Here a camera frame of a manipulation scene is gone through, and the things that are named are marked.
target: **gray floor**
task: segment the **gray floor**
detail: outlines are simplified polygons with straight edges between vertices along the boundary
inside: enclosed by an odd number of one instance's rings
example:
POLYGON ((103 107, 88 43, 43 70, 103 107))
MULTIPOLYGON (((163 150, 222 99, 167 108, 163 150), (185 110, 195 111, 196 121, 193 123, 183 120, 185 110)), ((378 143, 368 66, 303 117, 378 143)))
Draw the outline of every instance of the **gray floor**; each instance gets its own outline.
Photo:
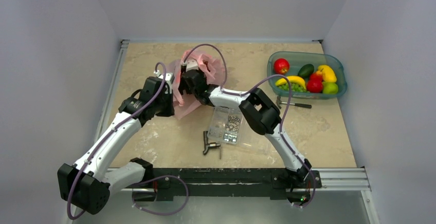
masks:
MULTIPOLYGON (((167 212, 177 209, 182 197, 174 202, 152 202, 148 209, 167 212)), ((97 215, 84 214, 79 223, 369 223, 359 191, 317 192, 302 211, 287 201, 254 197, 191 197, 186 207, 172 216, 155 216, 132 208, 131 193, 115 195, 97 215)))

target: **black mounting bracket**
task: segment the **black mounting bracket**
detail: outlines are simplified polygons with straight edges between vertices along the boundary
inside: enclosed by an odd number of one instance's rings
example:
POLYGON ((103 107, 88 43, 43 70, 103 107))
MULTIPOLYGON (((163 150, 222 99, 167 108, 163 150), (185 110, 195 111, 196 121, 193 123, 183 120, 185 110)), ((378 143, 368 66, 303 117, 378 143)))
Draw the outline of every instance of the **black mounting bracket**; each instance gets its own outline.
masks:
MULTIPOLYGON (((311 177, 301 181, 287 169, 153 168, 154 177, 173 175, 182 179, 188 185, 189 196, 269 197, 271 200, 287 199, 292 202, 295 202, 295 194, 307 195, 304 191, 293 192, 294 189, 306 189, 309 185, 312 188, 314 185, 322 187, 319 172, 312 173, 316 183, 311 177)), ((154 198, 144 197, 147 193, 136 193, 134 198, 137 201, 172 201, 174 196, 186 194, 183 184, 173 178, 157 180, 157 192, 154 198)))
POLYGON ((216 84, 207 84, 207 79, 201 70, 182 71, 178 91, 183 95, 194 94, 202 105, 213 106, 209 100, 210 93, 217 88, 216 84))
POLYGON ((239 109, 251 129, 260 135, 273 134, 274 128, 282 121, 279 108, 259 88, 241 102, 239 109))
MULTIPOLYGON (((65 201, 68 200, 72 182, 78 173, 78 169, 65 163, 58 170, 59 190, 61 198, 65 201)), ((95 215, 100 212, 109 199, 111 194, 109 186, 109 183, 98 181, 92 174, 82 173, 73 192, 71 203, 95 215)))
MULTIPOLYGON (((128 114, 133 114, 138 111, 156 94, 162 81, 163 80, 158 77, 148 77, 144 83, 144 87, 133 92, 132 96, 125 99, 118 108, 118 111, 128 114)), ((167 88, 169 88, 169 86, 165 87, 157 98, 137 116, 141 126, 144 126, 145 123, 155 115, 161 117, 174 115, 173 94, 166 92, 167 88)))

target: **teal plastic basket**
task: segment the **teal plastic basket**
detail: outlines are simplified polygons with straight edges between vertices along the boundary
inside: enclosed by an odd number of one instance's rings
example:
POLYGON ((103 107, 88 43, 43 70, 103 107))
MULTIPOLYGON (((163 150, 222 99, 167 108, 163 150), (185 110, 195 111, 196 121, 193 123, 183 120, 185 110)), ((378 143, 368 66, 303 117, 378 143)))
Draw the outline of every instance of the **teal plastic basket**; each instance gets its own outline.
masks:
MULTIPOLYGON (((308 92, 293 92, 292 97, 306 98, 306 99, 331 99, 342 96, 347 91, 347 82, 345 81, 345 75, 343 74, 343 66, 341 62, 328 54, 321 53, 303 53, 303 52, 286 52, 280 51, 273 53, 268 60, 266 67, 267 76, 276 74, 274 72, 274 62, 277 59, 284 58, 290 64, 290 69, 286 73, 286 76, 296 76, 300 68, 306 64, 312 64, 315 67, 315 71, 320 65, 328 65, 335 72, 337 81, 336 84, 339 87, 339 91, 336 94, 322 94, 322 93, 308 93, 308 92)), ((277 78, 271 78, 268 80, 269 85, 273 89, 274 93, 282 97, 288 97, 289 92, 280 89, 275 85, 275 82, 279 80, 277 78)))

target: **plastic case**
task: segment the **plastic case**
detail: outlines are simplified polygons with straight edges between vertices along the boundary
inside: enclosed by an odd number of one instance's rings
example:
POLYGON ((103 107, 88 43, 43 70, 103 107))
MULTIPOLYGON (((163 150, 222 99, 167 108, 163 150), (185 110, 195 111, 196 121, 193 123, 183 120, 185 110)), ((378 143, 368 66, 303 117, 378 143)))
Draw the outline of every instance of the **plastic case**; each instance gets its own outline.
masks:
POLYGON ((271 143, 251 130, 241 111, 215 107, 207 133, 208 139, 234 145, 235 148, 266 155, 271 143))
MULTIPOLYGON (((274 62, 277 59, 284 58, 290 64, 290 69, 286 73, 286 76, 296 76, 300 68, 306 64, 312 64, 315 67, 315 71, 319 65, 328 65, 330 66, 336 74, 336 84, 339 87, 338 93, 332 94, 322 94, 322 93, 307 93, 307 92, 294 92, 292 93, 292 97, 295 98, 306 98, 306 99, 331 99, 342 96, 347 91, 347 82, 345 81, 345 75, 343 74, 343 66, 341 62, 328 54, 321 53, 303 53, 303 52, 286 52, 280 51, 273 53, 268 60, 268 64, 266 67, 267 76, 271 76, 276 74, 274 72, 274 62)), ((274 93, 282 97, 288 97, 289 92, 284 91, 278 88, 275 85, 275 82, 279 78, 272 78, 268 80, 269 85, 271 86, 274 93)))

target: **wire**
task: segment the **wire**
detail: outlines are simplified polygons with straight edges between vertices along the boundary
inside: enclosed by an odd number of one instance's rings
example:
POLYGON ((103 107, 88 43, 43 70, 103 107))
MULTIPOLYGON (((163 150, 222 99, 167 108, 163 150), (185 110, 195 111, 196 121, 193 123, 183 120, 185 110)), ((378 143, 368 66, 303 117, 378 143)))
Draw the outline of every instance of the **wire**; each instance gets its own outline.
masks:
MULTIPOLYGON (((221 92, 222 92, 222 93, 225 93, 225 94, 228 94, 228 95, 232 95, 232 96, 246 96, 246 95, 250 94, 251 92, 253 92, 257 87, 259 87, 259 85, 263 84, 265 81, 267 81, 267 80, 269 80, 269 79, 271 79, 271 78, 275 78, 275 77, 283 78, 284 80, 286 80, 286 82, 287 82, 288 85, 290 86, 290 81, 289 81, 289 79, 288 79, 286 76, 284 76, 284 75, 280 75, 280 74, 274 74, 274 75, 271 75, 271 76, 268 76, 268 77, 264 78, 264 79, 263 79, 262 81, 260 81, 258 84, 256 84, 255 86, 253 86, 253 88, 251 88, 249 91, 244 92, 244 93, 242 93, 242 94, 228 92, 228 91, 226 91, 226 90, 223 89, 224 84, 227 82, 227 64, 226 64, 226 61, 225 61, 225 59, 224 59, 223 54, 220 52, 220 50, 219 50, 217 47, 215 47, 215 46, 213 46, 213 45, 211 45, 211 44, 208 44, 208 43, 199 44, 199 45, 193 47, 193 48, 191 49, 191 51, 189 51, 189 53, 188 53, 188 54, 185 56, 185 58, 183 59, 183 63, 186 61, 186 59, 191 55, 191 53, 192 53, 195 49, 197 49, 197 48, 199 48, 199 47, 201 47, 201 46, 210 46, 210 47, 214 48, 214 49, 215 49, 215 50, 220 54, 220 56, 221 56, 221 60, 223 60, 225 76, 224 76, 224 81, 223 81, 222 85, 220 86, 220 89, 221 89, 221 92)), ((282 117, 282 121, 280 122, 279 131, 280 131, 280 137, 283 139, 283 141, 285 142, 286 146, 289 148, 289 150, 292 152, 292 154, 294 154, 294 156, 297 157, 298 161, 299 161, 299 162, 300 162, 300 163, 301 163, 301 164, 306 168, 306 170, 307 170, 308 173, 310 174, 310 176, 311 176, 311 178, 312 178, 312 181, 313 181, 313 183, 314 183, 314 186, 313 186, 313 195, 312 195, 312 197, 309 199, 309 201, 307 201, 306 204, 302 205, 302 207, 306 207, 306 206, 307 206, 307 205, 312 201, 313 197, 315 196, 316 181, 315 181, 315 176, 314 176, 314 174, 313 174, 313 172, 312 172, 312 169, 310 169, 310 168, 309 168, 309 167, 304 163, 304 161, 303 161, 303 160, 302 160, 302 159, 297 155, 297 153, 295 152, 295 150, 292 149, 292 147, 289 145, 289 143, 288 143, 288 141, 286 140, 286 138, 283 136, 283 122, 284 122, 284 120, 285 120, 285 117, 286 117, 287 111, 288 111, 289 106, 290 106, 290 97, 291 97, 291 96, 292 96, 292 90, 289 89, 289 98, 287 99, 286 109, 285 109, 285 111, 283 112, 283 117, 282 117)))
POLYGON ((307 183, 307 190, 309 191, 309 195, 311 194, 311 181, 309 180, 307 183))
POLYGON ((174 179, 177 179, 185 187, 185 192, 186 192, 185 201, 183 202, 183 204, 178 209, 176 209, 175 211, 167 212, 167 213, 155 212, 155 211, 144 209, 143 207, 139 206, 135 202, 135 199, 133 198, 133 193, 132 193, 132 202, 133 202, 133 206, 132 207, 136 207, 139 210, 142 210, 144 212, 147 212, 147 213, 150 213, 150 214, 153 214, 153 215, 163 215, 163 216, 173 215, 173 214, 179 212, 180 210, 182 210, 186 206, 186 204, 188 203, 189 192, 188 192, 188 186, 179 177, 176 177, 176 176, 173 176, 173 175, 163 175, 163 176, 159 176, 159 177, 156 177, 154 179, 150 179, 150 180, 147 180, 147 181, 144 181, 144 182, 140 182, 140 183, 136 183, 136 184, 133 184, 133 185, 147 184, 147 183, 150 183, 152 181, 155 181, 155 180, 158 180, 158 179, 162 179, 162 178, 174 178, 174 179))
MULTIPOLYGON (((155 66, 155 70, 157 70, 157 66, 161 65, 163 68, 163 75, 166 76, 167 74, 167 69, 165 68, 165 65, 162 62, 158 62, 155 66)), ((100 149, 100 147, 106 142, 106 140, 114 133, 116 132, 116 130, 122 126, 123 124, 125 124, 125 122, 127 122, 129 119, 136 117, 138 114, 140 114, 145 108, 147 108, 156 98, 157 96, 160 94, 160 92, 162 91, 162 89, 164 88, 166 81, 163 80, 160 83, 159 89, 157 90, 156 94, 140 109, 138 109, 136 112, 134 112, 132 115, 130 115, 129 117, 125 118, 124 120, 122 120, 120 123, 118 123, 117 125, 115 125, 114 129, 111 129, 102 139, 101 141, 97 144, 97 146, 93 149, 93 151, 90 153, 90 155, 88 156, 88 158, 86 159, 88 161, 88 163, 91 162, 91 160, 94 158, 94 155, 96 154, 96 152, 98 151, 98 149, 100 149)), ((82 165, 82 167, 79 169, 79 172, 77 173, 76 177, 74 178, 74 181, 72 182, 71 185, 71 189, 68 193, 68 200, 67 200, 67 215, 68 218, 70 218, 71 220, 76 220, 78 219, 80 216, 83 215, 83 213, 85 213, 84 210, 82 210, 78 215, 73 216, 71 213, 71 201, 72 201, 72 195, 74 193, 74 190, 76 188, 77 182, 79 181, 80 176, 82 175, 83 171, 86 169, 86 167, 88 166, 88 163, 84 163, 82 165)))
POLYGON ((142 89, 137 89, 137 90, 135 90, 135 91, 130 95, 130 97, 135 97, 138 93, 141 92, 141 90, 142 90, 142 89))

